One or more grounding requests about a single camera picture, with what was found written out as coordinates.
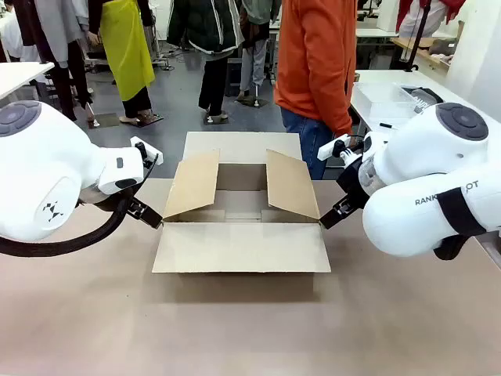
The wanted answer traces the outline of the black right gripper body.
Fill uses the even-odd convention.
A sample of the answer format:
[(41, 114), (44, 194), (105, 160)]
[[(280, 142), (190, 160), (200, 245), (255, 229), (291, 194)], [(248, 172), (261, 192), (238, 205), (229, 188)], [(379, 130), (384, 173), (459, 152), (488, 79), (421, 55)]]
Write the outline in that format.
[(359, 169), (362, 158), (357, 157), (350, 165), (346, 166), (340, 174), (337, 184), (346, 193), (345, 197), (338, 202), (341, 212), (354, 212), (364, 209), (369, 195), (359, 182)]

